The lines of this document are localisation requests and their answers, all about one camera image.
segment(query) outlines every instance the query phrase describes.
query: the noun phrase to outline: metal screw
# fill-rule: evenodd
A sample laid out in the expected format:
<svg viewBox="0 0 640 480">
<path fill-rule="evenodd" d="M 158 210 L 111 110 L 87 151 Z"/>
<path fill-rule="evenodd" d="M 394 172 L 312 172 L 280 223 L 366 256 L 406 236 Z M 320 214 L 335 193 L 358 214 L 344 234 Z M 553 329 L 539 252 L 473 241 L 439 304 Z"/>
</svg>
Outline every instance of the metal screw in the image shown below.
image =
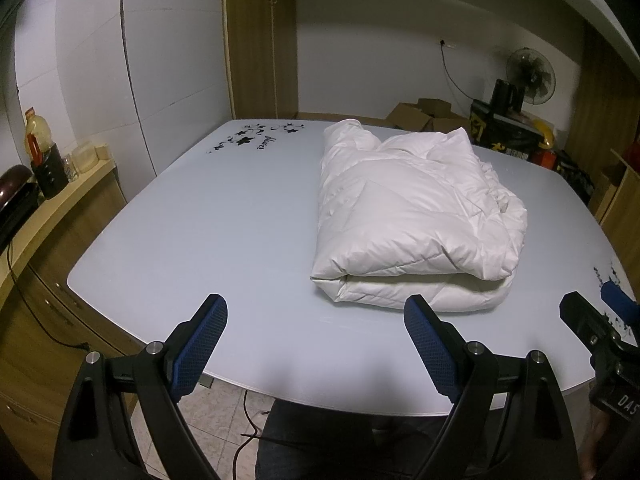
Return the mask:
<svg viewBox="0 0 640 480">
<path fill-rule="evenodd" d="M 164 345 L 160 341 L 153 341 L 146 346 L 146 351 L 151 355 L 156 355 L 162 350 Z"/>
<path fill-rule="evenodd" d="M 469 350 L 473 355 L 480 355 L 484 352 L 484 345 L 479 343 L 478 341 L 471 341 L 466 345 L 466 349 Z"/>
<path fill-rule="evenodd" d="M 545 355 L 540 350 L 534 350 L 531 352 L 531 358 L 539 365 L 546 361 Z"/>
<path fill-rule="evenodd" d="M 98 359 L 100 359 L 100 352 L 96 352 L 95 350 L 93 352 L 89 352 L 84 358 L 84 360 L 91 365 L 97 362 Z"/>
</svg>

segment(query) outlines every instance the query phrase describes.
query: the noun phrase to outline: wooden counter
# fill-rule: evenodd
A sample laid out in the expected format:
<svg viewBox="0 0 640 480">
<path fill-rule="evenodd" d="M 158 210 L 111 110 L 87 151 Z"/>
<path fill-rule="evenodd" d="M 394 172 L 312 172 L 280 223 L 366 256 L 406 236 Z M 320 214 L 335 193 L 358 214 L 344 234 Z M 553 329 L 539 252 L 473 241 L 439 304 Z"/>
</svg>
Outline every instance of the wooden counter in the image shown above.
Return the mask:
<svg viewBox="0 0 640 480">
<path fill-rule="evenodd" d="M 113 160 L 100 160 L 87 173 L 70 182 L 65 189 L 50 200 L 45 200 L 26 221 L 14 237 L 11 266 L 16 276 L 35 254 L 38 247 L 49 236 L 53 228 L 98 182 L 116 167 Z M 0 310 L 9 296 L 14 282 L 6 264 L 7 247 L 0 258 Z"/>
</svg>

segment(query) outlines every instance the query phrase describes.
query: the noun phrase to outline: folded comforter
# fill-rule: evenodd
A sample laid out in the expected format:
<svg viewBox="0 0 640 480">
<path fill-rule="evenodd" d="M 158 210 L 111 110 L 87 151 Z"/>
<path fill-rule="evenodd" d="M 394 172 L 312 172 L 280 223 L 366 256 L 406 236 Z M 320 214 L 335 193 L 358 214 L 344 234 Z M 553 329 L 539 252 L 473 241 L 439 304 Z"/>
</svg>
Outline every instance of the folded comforter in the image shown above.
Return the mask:
<svg viewBox="0 0 640 480">
<path fill-rule="evenodd" d="M 421 294 L 437 312 L 503 301 L 527 211 L 462 128 L 380 142 L 348 119 L 324 136 L 311 279 L 332 300 L 402 308 Z"/>
</svg>

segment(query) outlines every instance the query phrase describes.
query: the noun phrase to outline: white wall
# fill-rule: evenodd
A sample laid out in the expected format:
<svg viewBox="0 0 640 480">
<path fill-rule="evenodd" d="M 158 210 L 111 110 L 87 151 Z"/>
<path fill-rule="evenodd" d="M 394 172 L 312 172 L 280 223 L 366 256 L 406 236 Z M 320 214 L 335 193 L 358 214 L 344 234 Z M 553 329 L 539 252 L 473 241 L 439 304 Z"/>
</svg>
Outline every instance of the white wall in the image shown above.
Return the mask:
<svg viewBox="0 0 640 480">
<path fill-rule="evenodd" d="M 222 0 L 123 0 L 131 82 L 158 173 L 231 119 Z"/>
<path fill-rule="evenodd" d="M 56 57 L 76 139 L 109 144 L 131 200 L 156 174 L 129 85 L 120 0 L 58 0 Z"/>
<path fill-rule="evenodd" d="M 12 82 L 15 73 L 13 46 L 13 24 L 8 24 L 0 30 L 0 174 L 15 164 L 20 164 L 7 111 L 8 107 L 11 108 L 12 102 L 18 100 L 18 90 L 15 82 Z"/>
<path fill-rule="evenodd" d="M 60 152 L 66 153 L 74 147 L 76 138 L 58 76 L 56 0 L 24 1 L 16 17 L 14 45 L 22 116 L 29 108 L 35 108 L 38 115 L 46 118 Z"/>
<path fill-rule="evenodd" d="M 63 153 L 110 145 L 128 200 L 230 119 L 222 0 L 26 0 L 15 73 Z"/>
<path fill-rule="evenodd" d="M 385 117 L 397 102 L 437 97 L 468 114 L 471 96 L 489 100 L 508 55 L 543 53 L 555 95 L 525 109 L 569 127 L 579 77 L 582 19 L 561 0 L 298 0 L 300 110 Z"/>
</svg>

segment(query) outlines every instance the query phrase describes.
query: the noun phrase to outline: black box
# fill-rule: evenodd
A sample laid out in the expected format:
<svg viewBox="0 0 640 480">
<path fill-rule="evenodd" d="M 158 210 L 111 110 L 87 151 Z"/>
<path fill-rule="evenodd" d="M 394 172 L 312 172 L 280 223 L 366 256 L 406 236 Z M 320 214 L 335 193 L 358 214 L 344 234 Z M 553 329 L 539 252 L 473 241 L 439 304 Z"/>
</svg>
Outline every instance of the black box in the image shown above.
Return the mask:
<svg viewBox="0 0 640 480">
<path fill-rule="evenodd" d="M 478 146 L 529 160 L 544 141 L 542 133 L 528 124 L 494 114 L 481 101 L 471 104 L 471 136 Z"/>
</svg>

